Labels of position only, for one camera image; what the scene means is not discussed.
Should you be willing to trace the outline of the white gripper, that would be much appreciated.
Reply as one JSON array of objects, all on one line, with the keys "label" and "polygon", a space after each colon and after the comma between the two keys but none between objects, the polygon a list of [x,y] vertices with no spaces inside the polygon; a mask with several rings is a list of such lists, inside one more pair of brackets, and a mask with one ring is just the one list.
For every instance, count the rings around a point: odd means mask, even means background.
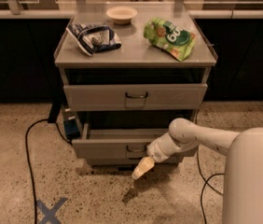
[{"label": "white gripper", "polygon": [[139,179],[154,167],[155,162],[164,162],[168,160],[173,154],[182,152],[184,146],[184,143],[175,140],[168,133],[158,137],[147,146],[147,155],[149,157],[143,157],[139,161],[131,177],[134,180]]}]

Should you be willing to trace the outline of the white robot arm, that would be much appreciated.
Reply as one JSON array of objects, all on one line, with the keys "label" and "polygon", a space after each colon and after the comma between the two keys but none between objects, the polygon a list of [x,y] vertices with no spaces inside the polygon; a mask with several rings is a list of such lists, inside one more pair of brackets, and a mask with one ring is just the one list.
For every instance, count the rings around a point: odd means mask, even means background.
[{"label": "white robot arm", "polygon": [[226,159],[222,224],[263,224],[263,128],[241,133],[174,119],[169,131],[147,146],[132,173],[140,178],[158,162],[203,145]]}]

